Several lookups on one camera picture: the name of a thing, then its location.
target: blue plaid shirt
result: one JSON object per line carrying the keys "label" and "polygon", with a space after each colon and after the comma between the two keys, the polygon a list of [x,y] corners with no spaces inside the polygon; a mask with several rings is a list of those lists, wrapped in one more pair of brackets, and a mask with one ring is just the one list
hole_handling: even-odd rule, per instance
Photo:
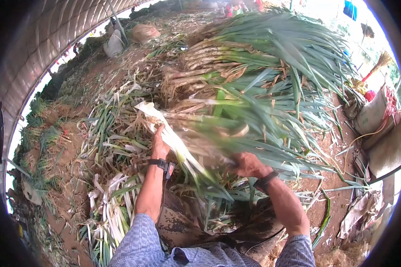
{"label": "blue plaid shirt", "polygon": [[[260,267],[253,259],[239,254],[224,243],[205,243],[192,248],[162,251],[159,234],[147,214],[137,214],[110,261],[110,267],[126,266],[214,266]],[[276,267],[314,267],[312,244],[305,235],[289,238],[276,262]]]}

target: wristwatch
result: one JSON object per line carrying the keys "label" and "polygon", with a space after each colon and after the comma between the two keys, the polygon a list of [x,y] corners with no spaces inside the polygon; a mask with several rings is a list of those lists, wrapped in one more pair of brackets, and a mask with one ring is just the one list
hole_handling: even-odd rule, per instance
{"label": "wristwatch", "polygon": [[168,180],[171,177],[172,172],[174,171],[175,164],[170,162],[167,163],[165,159],[149,159],[149,165],[157,165],[159,168],[163,170],[163,179]]}
{"label": "wristwatch", "polygon": [[279,173],[277,171],[273,171],[271,173],[269,173],[268,175],[266,175],[263,178],[258,179],[255,183],[254,183],[254,188],[256,188],[257,190],[262,191],[263,193],[265,193],[266,195],[269,195],[269,193],[267,192],[267,186],[269,184],[269,182],[275,178],[278,177]]}

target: red object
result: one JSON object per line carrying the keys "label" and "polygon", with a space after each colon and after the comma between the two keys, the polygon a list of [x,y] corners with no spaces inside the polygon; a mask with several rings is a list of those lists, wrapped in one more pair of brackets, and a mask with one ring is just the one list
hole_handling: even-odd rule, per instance
{"label": "red object", "polygon": [[373,101],[374,97],[376,96],[376,92],[370,90],[367,93],[364,94],[365,99],[367,99],[368,102]]}
{"label": "red object", "polygon": [[171,175],[172,174],[172,172],[174,171],[174,167],[171,165],[171,166],[169,166],[169,175]]}
{"label": "red object", "polygon": [[261,3],[261,0],[256,0],[255,3],[258,6],[258,10],[262,11],[263,10],[263,4]]}
{"label": "red object", "polygon": [[363,79],[362,79],[362,83],[364,83],[365,81],[367,81],[367,79],[371,76],[371,72],[369,72],[368,74],[367,74],[367,76],[365,76]]}
{"label": "red object", "polygon": [[227,18],[231,18],[233,16],[232,5],[230,5],[230,3],[226,5],[225,14]]}

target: metal pole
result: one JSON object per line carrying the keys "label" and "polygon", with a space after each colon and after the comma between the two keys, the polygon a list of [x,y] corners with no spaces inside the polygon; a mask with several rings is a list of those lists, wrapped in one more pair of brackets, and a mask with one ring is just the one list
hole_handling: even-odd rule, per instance
{"label": "metal pole", "polygon": [[125,41],[126,41],[126,44],[125,44],[125,45],[128,45],[128,44],[129,44],[128,38],[126,38],[125,31],[124,31],[124,29],[123,29],[123,27],[122,27],[122,24],[120,24],[120,21],[119,21],[119,19],[118,19],[118,16],[117,16],[117,14],[116,14],[116,11],[115,11],[115,9],[113,8],[112,3],[110,2],[110,0],[107,0],[107,3],[108,3],[108,5],[110,6],[110,8],[112,9],[113,16],[116,17],[116,22],[117,22],[117,24],[118,24],[118,26],[119,26],[119,29],[120,29],[120,31],[122,32],[123,37],[125,38]]}

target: white scallion stalk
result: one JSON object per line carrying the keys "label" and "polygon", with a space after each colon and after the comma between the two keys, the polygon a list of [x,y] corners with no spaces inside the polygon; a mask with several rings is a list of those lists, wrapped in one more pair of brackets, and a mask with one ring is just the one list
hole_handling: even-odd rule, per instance
{"label": "white scallion stalk", "polygon": [[[192,156],[192,154],[184,145],[180,137],[178,137],[176,133],[171,129],[165,117],[163,117],[160,111],[155,109],[154,103],[141,102],[138,105],[136,105],[135,108],[144,112],[146,117],[152,117],[153,119],[155,119],[155,121],[158,121],[165,125],[165,128],[162,132],[162,140],[175,153],[179,162],[182,163],[187,170],[189,170],[195,181],[198,179],[198,174],[196,173],[194,168],[197,169],[197,171],[199,171],[204,177],[206,177],[207,180],[205,182],[207,184],[214,184],[214,185],[218,184],[216,179]],[[154,126],[155,123],[150,123],[146,127],[148,127],[152,133],[155,133],[156,128]],[[228,192],[223,187],[221,187],[220,189],[223,191],[225,198],[227,198],[230,201],[233,201],[233,198],[228,194]]]}

